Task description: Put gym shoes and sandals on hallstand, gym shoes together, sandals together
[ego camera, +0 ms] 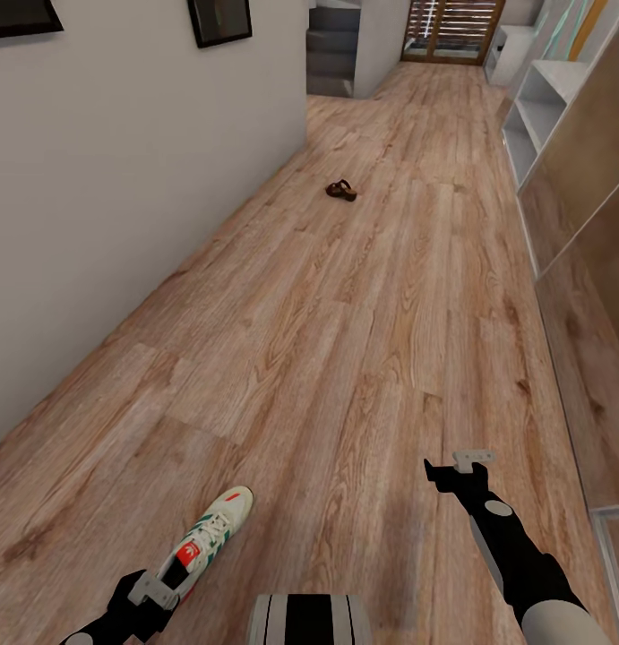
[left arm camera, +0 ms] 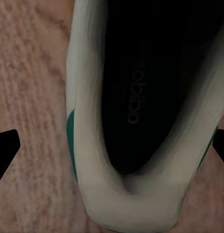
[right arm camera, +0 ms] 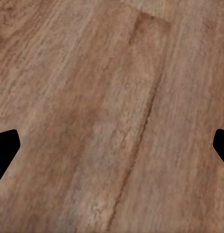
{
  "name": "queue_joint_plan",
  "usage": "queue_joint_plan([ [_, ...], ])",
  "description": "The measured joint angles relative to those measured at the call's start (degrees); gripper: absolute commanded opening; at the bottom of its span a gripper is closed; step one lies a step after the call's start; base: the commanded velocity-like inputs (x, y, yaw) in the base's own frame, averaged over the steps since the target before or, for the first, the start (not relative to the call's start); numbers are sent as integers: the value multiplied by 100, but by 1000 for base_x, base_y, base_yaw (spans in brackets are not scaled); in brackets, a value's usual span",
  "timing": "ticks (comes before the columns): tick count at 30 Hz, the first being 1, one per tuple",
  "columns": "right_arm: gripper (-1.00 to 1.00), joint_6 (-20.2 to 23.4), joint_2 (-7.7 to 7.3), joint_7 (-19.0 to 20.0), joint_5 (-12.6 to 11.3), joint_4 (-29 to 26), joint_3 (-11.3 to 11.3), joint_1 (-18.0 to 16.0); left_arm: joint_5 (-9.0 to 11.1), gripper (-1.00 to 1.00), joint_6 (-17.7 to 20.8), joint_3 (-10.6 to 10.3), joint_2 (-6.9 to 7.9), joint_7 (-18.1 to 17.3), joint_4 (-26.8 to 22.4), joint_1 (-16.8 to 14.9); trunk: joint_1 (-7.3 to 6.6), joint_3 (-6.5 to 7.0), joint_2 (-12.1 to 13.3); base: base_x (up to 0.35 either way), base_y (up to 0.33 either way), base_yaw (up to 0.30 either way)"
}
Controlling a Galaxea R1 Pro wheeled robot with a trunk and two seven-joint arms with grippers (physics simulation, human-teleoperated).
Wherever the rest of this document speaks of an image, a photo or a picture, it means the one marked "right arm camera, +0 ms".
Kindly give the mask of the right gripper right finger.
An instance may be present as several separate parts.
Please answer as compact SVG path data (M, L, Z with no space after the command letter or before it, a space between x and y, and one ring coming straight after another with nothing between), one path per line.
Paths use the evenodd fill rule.
M213 147L224 162L224 130L217 129L213 141Z

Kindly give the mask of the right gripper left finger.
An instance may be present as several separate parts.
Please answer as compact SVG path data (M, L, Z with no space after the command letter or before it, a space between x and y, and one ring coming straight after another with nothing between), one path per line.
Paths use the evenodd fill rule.
M0 133L0 180L20 148L16 129Z

